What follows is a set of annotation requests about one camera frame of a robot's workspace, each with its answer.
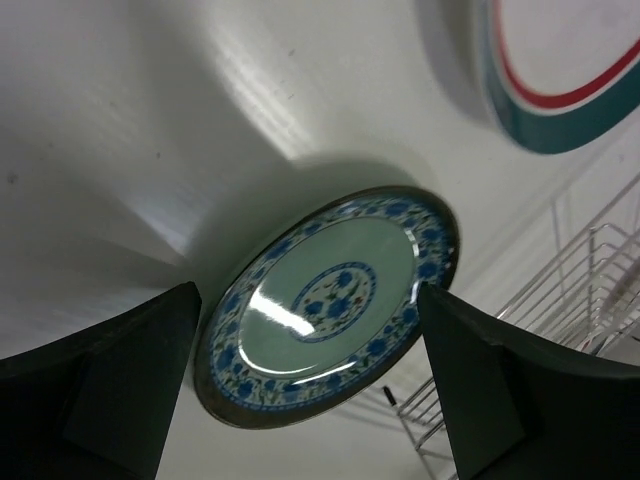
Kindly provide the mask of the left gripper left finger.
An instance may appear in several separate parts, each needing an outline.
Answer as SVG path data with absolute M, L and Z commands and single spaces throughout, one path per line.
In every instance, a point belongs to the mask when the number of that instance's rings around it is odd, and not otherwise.
M 200 309 L 183 283 L 2 360 L 2 478 L 155 478 Z

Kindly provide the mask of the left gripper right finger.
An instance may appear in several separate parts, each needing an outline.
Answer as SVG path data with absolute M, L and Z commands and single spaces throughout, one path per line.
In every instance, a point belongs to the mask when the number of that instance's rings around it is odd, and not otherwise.
M 638 478 L 638 367 L 558 345 L 429 284 L 419 317 L 459 478 Z

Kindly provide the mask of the blue floral green plate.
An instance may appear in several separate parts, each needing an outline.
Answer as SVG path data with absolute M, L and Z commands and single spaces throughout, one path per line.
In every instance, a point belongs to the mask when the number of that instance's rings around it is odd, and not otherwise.
M 421 334 L 420 287 L 449 288 L 461 235 L 438 195 L 409 186 L 339 198 L 288 228 L 221 296 L 194 389 L 229 426 L 282 428 L 368 388 Z

